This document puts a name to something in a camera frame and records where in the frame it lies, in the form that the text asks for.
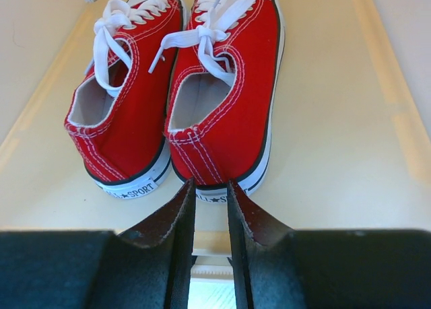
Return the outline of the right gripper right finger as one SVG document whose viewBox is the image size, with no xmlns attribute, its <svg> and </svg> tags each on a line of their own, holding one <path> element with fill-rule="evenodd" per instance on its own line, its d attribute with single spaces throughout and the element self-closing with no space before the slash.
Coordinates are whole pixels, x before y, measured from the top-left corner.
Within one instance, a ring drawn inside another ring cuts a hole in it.
<svg viewBox="0 0 431 309">
<path fill-rule="evenodd" d="M 425 230 L 294 230 L 228 183 L 238 308 L 429 308 Z"/>
</svg>

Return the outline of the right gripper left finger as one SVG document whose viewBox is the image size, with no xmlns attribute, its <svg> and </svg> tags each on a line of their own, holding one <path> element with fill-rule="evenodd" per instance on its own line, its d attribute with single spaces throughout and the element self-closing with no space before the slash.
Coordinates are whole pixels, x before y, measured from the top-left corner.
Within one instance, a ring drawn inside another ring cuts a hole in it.
<svg viewBox="0 0 431 309">
<path fill-rule="evenodd" d="M 186 308 L 195 231 L 195 182 L 116 234 L 1 233 L 2 308 Z"/>
</svg>

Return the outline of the red canvas sneaker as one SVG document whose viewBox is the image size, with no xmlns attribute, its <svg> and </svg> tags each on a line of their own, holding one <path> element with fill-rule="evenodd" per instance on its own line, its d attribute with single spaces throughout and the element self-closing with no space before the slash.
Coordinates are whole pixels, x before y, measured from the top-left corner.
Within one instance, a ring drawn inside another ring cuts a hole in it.
<svg viewBox="0 0 431 309">
<path fill-rule="evenodd" d="M 195 0 L 187 27 L 162 39 L 150 71 L 178 51 L 164 134 L 198 199 L 226 202 L 230 180 L 246 194 L 263 183 L 285 39 L 278 0 Z"/>
<path fill-rule="evenodd" d="M 185 29 L 187 16 L 183 0 L 109 0 L 94 24 L 93 57 L 65 128 L 111 197 L 144 197 L 169 174 L 164 122 L 177 51 L 159 47 Z"/>
</svg>

